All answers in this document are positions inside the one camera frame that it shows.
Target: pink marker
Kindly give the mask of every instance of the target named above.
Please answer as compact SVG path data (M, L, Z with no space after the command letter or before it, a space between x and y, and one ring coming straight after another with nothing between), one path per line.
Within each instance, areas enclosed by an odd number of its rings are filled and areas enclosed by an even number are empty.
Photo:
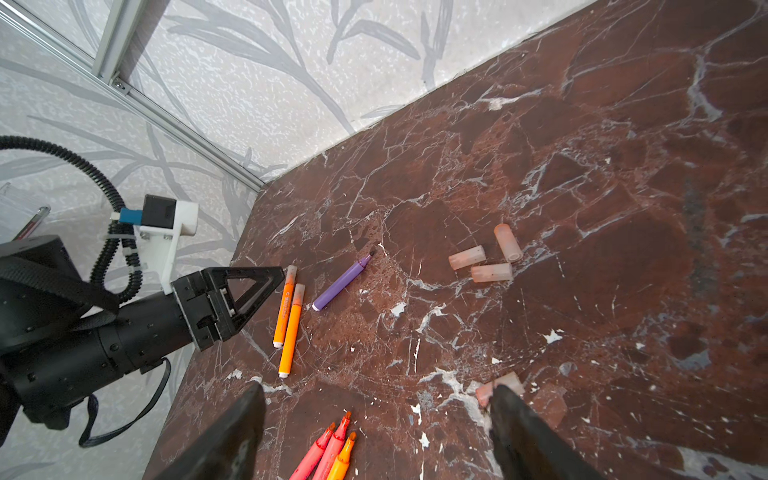
M332 423L330 427L317 439L310 450L304 455L304 459L301 461L296 471L290 476L289 480L307 480L312 473L312 470L323 457L323 453L326 451L328 441L333 436L333 429L336 427L336 422Z
M333 437L331 437L328 442L326 452L323 453L323 457L317 465L317 470L315 471L315 476L312 477L312 480L326 480L326 478L328 478L331 467L333 467L333 462L336 460L337 455L341 452L341 449L344 446L346 427L349 425L349 419L351 417L352 412L347 412L346 415L344 415L344 418L341 420L341 425L339 425L339 428L336 429L336 433L333 434Z

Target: yellow marker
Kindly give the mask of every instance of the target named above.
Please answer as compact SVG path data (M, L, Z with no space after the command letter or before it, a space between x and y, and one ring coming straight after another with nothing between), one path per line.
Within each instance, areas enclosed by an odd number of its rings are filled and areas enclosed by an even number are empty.
M283 300L280 302L280 313L277 314L277 327L275 327L275 339L272 345L279 349L286 339L286 327L288 326L288 314L290 313L290 301L293 297L293 284L296 283L296 265L288 267L286 272L286 285L283 288Z
M283 346L283 358L280 359L281 379L288 378L290 366L293 364L293 351L296 348L296 334L299 332L299 316L301 315L301 303L304 300L304 285L296 284L293 291L293 302L290 306L290 317L288 319L288 331L286 332L286 342Z
M331 467L331 471L328 473L327 480L343 480L346 475L346 470L349 468L349 456L352 454L352 447L355 446L355 439L357 434L352 432L349 434L349 438L346 440L344 448L336 457L336 461Z

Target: wallpaper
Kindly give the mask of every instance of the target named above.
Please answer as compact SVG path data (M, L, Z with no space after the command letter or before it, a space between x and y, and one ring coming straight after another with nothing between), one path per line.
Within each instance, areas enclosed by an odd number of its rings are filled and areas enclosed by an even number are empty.
M19 0L18 4L95 57L112 0Z
M124 73L271 180L590 2L151 2Z
M229 264L255 194L92 90L5 24L0 24L0 111L0 134L41 138L81 154L111 179L129 207L141 208L145 194L198 202L197 235L181 238L177 274ZM6 182L51 205L51 215L36 233L59 235L80 274L88 278L111 211L101 191L65 162L28 151L0 152L0 184ZM108 286L118 291L126 275L118 256ZM157 277L149 274L141 295L159 289ZM104 445L78 447L86 422L84 404L73 409L70 427L63 432L32 425L20 412L0 449L0 479L140 478L191 353L189 345L169 356L172 376L159 403ZM97 392L101 409L94 433L131 421L154 393L161 370L143 376L135 372Z

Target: clear plastic container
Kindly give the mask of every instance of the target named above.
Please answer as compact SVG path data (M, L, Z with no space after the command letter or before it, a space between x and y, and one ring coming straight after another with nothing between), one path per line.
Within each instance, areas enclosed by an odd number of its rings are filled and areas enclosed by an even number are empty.
M512 280L512 265L497 263L495 265L474 266L472 267L472 279L475 283Z
M34 195L13 187L0 187L0 243L29 237L51 211Z
M478 387L478 389L475 390L475 396L478 399L478 403L480 404L481 409L484 409L488 406L491 401L491 397L493 396L493 389L499 385L506 386L512 392L515 392L518 396L523 396L525 393L525 388L523 388L522 383L520 383L520 379L518 378L517 374L515 372L510 372L503 377L497 378L493 382L488 382L485 385Z
M485 262L485 250L483 250L482 245L478 245L469 250L454 253L448 257L448 262L454 270L472 265L473 263Z
M504 258L509 263L514 263L523 257L518 241L515 239L515 235L512 234L512 229L509 225L500 223L493 229L493 233L496 235L498 245L502 248Z

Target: marble table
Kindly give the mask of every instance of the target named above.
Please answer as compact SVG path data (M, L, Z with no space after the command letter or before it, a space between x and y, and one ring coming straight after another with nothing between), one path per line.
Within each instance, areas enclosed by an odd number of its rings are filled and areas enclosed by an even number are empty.
M280 292L196 353L145 478L251 379L255 478L344 409L347 478L494 478L473 392L508 371L606 478L768 478L766 12L597 2L273 182L234 265L296 264L311 300L374 261L304 311L285 381ZM451 270L475 245L502 261L501 222L511 282Z

